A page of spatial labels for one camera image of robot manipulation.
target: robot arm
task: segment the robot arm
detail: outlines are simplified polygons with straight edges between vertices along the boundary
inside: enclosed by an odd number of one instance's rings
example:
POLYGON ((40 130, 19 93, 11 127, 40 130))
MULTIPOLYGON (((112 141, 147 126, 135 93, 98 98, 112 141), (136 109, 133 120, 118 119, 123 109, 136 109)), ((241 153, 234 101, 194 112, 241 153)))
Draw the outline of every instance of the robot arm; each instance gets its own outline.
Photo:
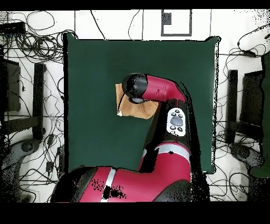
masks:
POLYGON ((85 172, 76 177, 77 181, 65 199, 62 191, 66 184, 74 182, 71 176, 79 173, 75 170, 60 180, 62 189, 56 186, 52 202, 191 200, 190 155, 196 154, 199 148, 191 144, 191 139, 197 135, 197 130, 191 132, 196 129, 196 123, 188 115, 189 105, 183 90, 173 81, 137 73, 127 76, 122 87, 132 103, 159 102, 140 167, 137 171, 113 167, 84 168, 85 172))

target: dark green cloth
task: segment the dark green cloth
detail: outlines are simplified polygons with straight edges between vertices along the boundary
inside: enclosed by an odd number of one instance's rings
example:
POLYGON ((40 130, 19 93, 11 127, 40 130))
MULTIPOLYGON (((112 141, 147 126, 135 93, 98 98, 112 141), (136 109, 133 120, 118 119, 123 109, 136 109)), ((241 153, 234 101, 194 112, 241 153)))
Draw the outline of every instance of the dark green cloth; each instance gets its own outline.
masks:
POLYGON ((215 44, 208 41, 76 40, 68 35, 69 171, 79 165, 136 170, 151 119, 117 116, 115 84, 147 73, 185 84, 193 100, 201 167, 211 146, 215 44))
POLYGON ((265 163, 262 167, 255 167, 251 170, 251 175, 257 178, 270 178, 270 53, 262 57, 263 71, 265 77, 262 83, 264 93, 263 107, 263 142, 260 150, 263 152, 265 163))

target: black cable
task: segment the black cable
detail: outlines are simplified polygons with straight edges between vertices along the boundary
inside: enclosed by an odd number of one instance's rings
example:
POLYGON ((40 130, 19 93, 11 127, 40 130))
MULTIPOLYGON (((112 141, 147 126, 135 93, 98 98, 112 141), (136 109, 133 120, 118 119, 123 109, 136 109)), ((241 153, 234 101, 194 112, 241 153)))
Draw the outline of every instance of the black cable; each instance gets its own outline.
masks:
POLYGON ((59 83, 60 81, 63 79, 64 77, 62 77, 61 79, 59 79, 58 83, 57 83, 57 90, 61 93, 64 94, 60 89, 59 89, 59 83))
POLYGON ((99 26, 98 26, 98 23, 97 23, 97 21, 95 20, 95 17, 94 17, 94 14, 93 14, 92 10, 90 10, 90 13, 91 13, 91 15, 92 15, 92 17, 93 17, 93 19, 94 19, 94 21, 95 21, 95 24, 96 24, 97 28, 99 29, 99 32, 101 33, 101 35, 103 36, 103 39, 105 40, 105 36, 104 36, 103 33, 101 32, 101 30, 100 30, 100 28, 99 28, 99 26))
POLYGON ((42 31, 42 30, 47 30, 47 29, 49 29, 49 28, 52 28, 52 27, 55 25, 55 20, 54 20, 53 15, 52 15, 51 13, 47 12, 47 11, 36 11, 36 12, 31 12, 31 13, 29 13, 28 16, 26 17, 26 22, 27 22, 27 24, 29 24, 28 17, 29 17, 30 15, 33 15, 33 14, 39 13, 39 12, 46 12, 46 13, 48 13, 48 14, 52 17, 52 19, 53 19, 53 25, 51 25, 51 26, 49 26, 49 27, 47 27, 47 28, 43 28, 43 29, 34 29, 34 30, 35 30, 35 31, 42 31))
POLYGON ((229 188, 230 188, 230 192, 231 192, 231 194, 233 195, 233 197, 235 198, 235 200, 236 200, 236 201, 239 201, 239 200, 235 197, 235 195, 233 194, 232 184, 231 184, 231 182, 230 182, 230 179, 231 179, 235 174, 241 174, 241 175, 244 175, 245 177, 247 177, 248 179, 250 179, 250 178, 249 178, 248 175, 246 175, 246 174, 244 174, 244 173, 241 173, 241 172, 233 173, 233 174, 229 177, 229 188))
POLYGON ((142 29, 141 29, 141 39, 143 40, 143 21, 144 21, 144 10, 142 10, 142 29))
POLYGON ((267 24, 265 24, 265 25, 263 25, 263 26, 260 26, 260 27, 258 27, 258 28, 256 28, 256 29, 254 29, 254 30, 252 30, 252 31, 250 31, 250 32, 248 32, 248 33, 246 33, 245 35, 241 36, 241 38, 240 38, 240 39, 238 40, 238 42, 237 42, 238 48, 239 48, 241 51, 244 51, 244 50, 242 50, 242 49, 240 48, 240 40, 241 40, 243 37, 245 37, 245 36, 247 36, 247 35, 249 35, 249 34, 251 34, 251 33, 253 33, 253 32, 256 32, 256 31, 258 31, 258 30, 261 30, 262 28, 267 27, 267 26, 269 26, 269 25, 270 25, 270 23, 267 23, 267 24))
POLYGON ((19 189, 20 189, 21 191, 24 191, 24 192, 31 193, 31 194, 35 195, 35 198, 34 198, 34 200, 33 200, 32 203, 35 202, 35 200, 36 200, 36 193, 34 193, 34 192, 32 192, 32 191, 28 191, 28 190, 26 190, 26 189, 22 189, 20 186, 19 186, 19 189))
POLYGON ((129 30, 130 30, 130 27, 131 27, 131 24, 133 22, 133 19, 135 18, 135 16, 140 12, 141 10, 138 10, 138 12, 134 15, 134 17, 132 18, 131 22, 130 22, 130 25, 129 25, 129 30))

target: cable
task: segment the cable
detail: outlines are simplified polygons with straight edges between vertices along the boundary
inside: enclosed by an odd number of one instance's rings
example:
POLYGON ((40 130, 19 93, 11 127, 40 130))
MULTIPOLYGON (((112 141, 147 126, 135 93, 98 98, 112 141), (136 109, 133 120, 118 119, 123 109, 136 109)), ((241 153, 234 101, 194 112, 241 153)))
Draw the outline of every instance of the cable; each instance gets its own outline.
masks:
POLYGON ((130 30, 130 27, 131 27, 131 24, 133 22, 133 19, 135 18, 135 16, 140 12, 141 10, 138 10, 138 12, 134 15, 134 17, 132 18, 131 22, 130 22, 130 25, 129 25, 129 30, 130 30))
POLYGON ((62 77, 61 79, 59 79, 58 83, 57 83, 57 90, 61 93, 64 94, 60 89, 59 89, 59 82, 63 79, 64 77, 62 77))
POLYGON ((144 20, 144 10, 142 10, 142 29, 141 29, 141 39, 143 40, 143 20, 144 20))
POLYGON ((253 33, 253 32, 256 32, 256 31, 258 31, 258 30, 261 30, 262 28, 264 28, 264 27, 267 27, 267 26, 269 26, 270 25, 270 23, 267 23, 267 24, 265 24, 265 25, 263 25, 263 26, 260 26, 260 27, 258 27, 258 28, 256 28, 256 29, 254 29, 254 30, 252 30, 251 32, 248 32, 248 33, 246 33, 245 35, 243 35, 243 36, 241 36, 241 38, 238 40, 238 42, 237 42, 237 46, 238 46, 238 48, 241 50, 241 51, 244 51, 244 50, 242 50, 241 48, 240 48, 240 40, 243 38, 243 37, 245 37, 245 36, 247 36, 247 35, 249 35, 249 34, 251 34, 251 33, 253 33))
POLYGON ((235 195, 233 194, 232 184, 231 184, 231 182, 230 182, 230 179, 231 179, 235 174, 241 174, 241 175, 244 175, 245 177, 247 177, 248 179, 250 179, 250 178, 249 178, 248 175, 246 175, 246 174, 244 174, 244 173, 241 173, 241 172, 233 173, 233 174, 229 177, 229 188, 230 188, 230 192, 231 192, 231 194, 233 195, 233 197, 235 198, 235 200, 236 200, 236 201, 239 201, 239 200, 235 197, 235 195))
POLYGON ((105 36, 104 36, 103 33, 101 32, 101 30, 100 30, 100 28, 99 28, 99 26, 98 26, 98 23, 97 23, 97 21, 95 20, 95 17, 94 17, 94 14, 93 14, 92 10, 90 10, 90 12, 91 12, 91 15, 92 15, 92 17, 93 17, 93 19, 94 19, 94 21, 95 21, 95 24, 96 24, 97 28, 99 29, 99 32, 101 33, 101 35, 103 36, 103 39, 105 40, 105 36))

